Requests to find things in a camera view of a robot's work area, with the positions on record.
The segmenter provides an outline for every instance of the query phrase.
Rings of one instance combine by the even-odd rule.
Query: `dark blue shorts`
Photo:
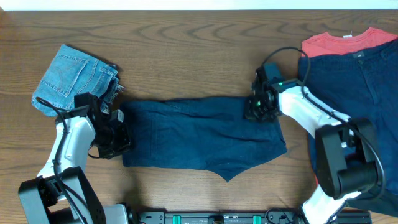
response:
[[[301,58],[299,67],[302,79],[307,60]],[[387,194],[398,198],[398,40],[353,54],[311,58],[307,87],[333,109],[352,118],[365,117],[372,121],[386,173]],[[310,153],[316,170],[313,139]],[[397,202],[392,208],[395,216]]]
[[[196,169],[229,181],[286,152],[278,120],[243,119],[245,98],[132,101],[121,105],[134,147],[125,166]]]

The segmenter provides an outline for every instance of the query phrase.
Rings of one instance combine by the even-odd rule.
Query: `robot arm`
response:
[[[55,121],[57,138],[50,157],[36,179],[23,182],[19,188],[19,197],[29,223],[79,223],[77,209],[85,223],[128,223],[128,214],[124,205],[103,207],[84,175],[88,151],[91,146],[98,148],[99,157],[110,159],[122,154],[131,145],[120,110],[111,114],[100,111],[100,100],[85,93],[75,96],[75,109],[64,112]],[[54,162],[57,151],[60,154],[58,175],[63,187],[59,186],[54,175]],[[50,212],[48,209],[67,193],[75,208]]]
[[[315,138],[319,186],[301,210],[309,224],[328,223],[336,218],[346,200],[356,198],[361,192],[377,185],[380,177],[375,157],[344,124],[303,96],[299,80],[285,81],[276,64],[263,65],[256,70],[256,75],[252,84],[254,96],[248,98],[245,116],[247,119],[267,121],[284,114],[296,120]],[[376,132],[370,121],[351,119],[313,96],[307,87],[303,90],[318,106],[350,122],[370,139],[373,146],[377,145]],[[345,155],[347,147],[354,147],[355,152]]]

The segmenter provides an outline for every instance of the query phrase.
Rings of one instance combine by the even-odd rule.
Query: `clothing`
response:
[[[117,95],[116,92],[122,88],[117,74],[114,66],[62,45],[33,93],[32,104],[47,116],[57,114],[53,109],[37,102],[37,96],[66,110],[74,108],[75,95],[86,92],[110,104]],[[107,112],[108,109],[106,103],[101,105],[103,112]]]
[[[370,27],[367,31],[355,37],[334,37],[328,32],[315,35],[302,42],[302,50],[309,57],[320,55],[357,52],[362,49],[376,47],[381,44],[396,40],[398,35],[390,34],[380,29]]]
[[[278,120],[243,118],[246,98],[132,101],[121,105],[135,145],[125,166],[212,171],[231,180],[285,153]]]
[[[299,61],[303,79],[307,59]],[[376,128],[381,162],[387,185],[384,198],[398,204],[398,40],[378,47],[344,55],[322,55],[311,58],[311,72],[306,86],[320,100],[352,118],[368,118]],[[313,140],[312,161],[316,159]],[[375,203],[359,203],[358,208],[378,210]],[[398,207],[388,215],[398,216]]]

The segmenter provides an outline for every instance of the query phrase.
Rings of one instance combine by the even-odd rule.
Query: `wooden table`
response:
[[[328,31],[354,35],[369,26],[398,33],[396,11],[91,11],[0,12],[0,222],[25,223],[17,190],[45,164],[54,118],[31,105],[32,93],[61,44],[120,67],[133,99],[246,96],[254,70],[284,46]],[[286,77],[297,75],[296,52],[276,55]],[[88,159],[86,175],[103,205],[168,211],[267,210],[298,207],[315,188],[307,134],[280,118],[288,153],[229,183],[207,171],[123,167],[120,159]],[[372,214],[374,222],[398,219]]]

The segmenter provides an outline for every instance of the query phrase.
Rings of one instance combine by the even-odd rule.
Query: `light blue jeans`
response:
[[[74,108],[75,95],[86,92],[111,104],[117,91],[122,89],[117,74],[115,66],[62,45],[33,93],[32,104],[47,116],[57,114],[51,108],[37,102],[36,96],[66,110]],[[101,110],[106,113],[109,108],[103,103]]]

